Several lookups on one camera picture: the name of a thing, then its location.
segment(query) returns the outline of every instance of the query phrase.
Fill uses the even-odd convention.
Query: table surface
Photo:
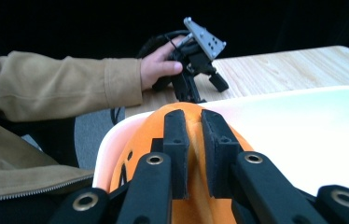
[[[349,48],[342,46],[217,59],[213,66],[230,87],[218,92],[208,80],[209,76],[196,76],[201,99],[207,102],[279,91],[349,86]],[[143,100],[142,105],[127,107],[125,117],[177,102],[171,86],[160,92],[145,91]]]

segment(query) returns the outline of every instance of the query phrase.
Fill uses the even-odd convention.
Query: jacket sleeve
[[[11,121],[69,118],[142,99],[140,60],[0,57],[0,116]]]

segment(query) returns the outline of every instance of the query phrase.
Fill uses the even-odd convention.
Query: white container
[[[220,113],[298,189],[349,188],[349,87],[286,91],[202,104]],[[127,118],[103,140],[93,186],[108,190],[121,150],[151,112]]]

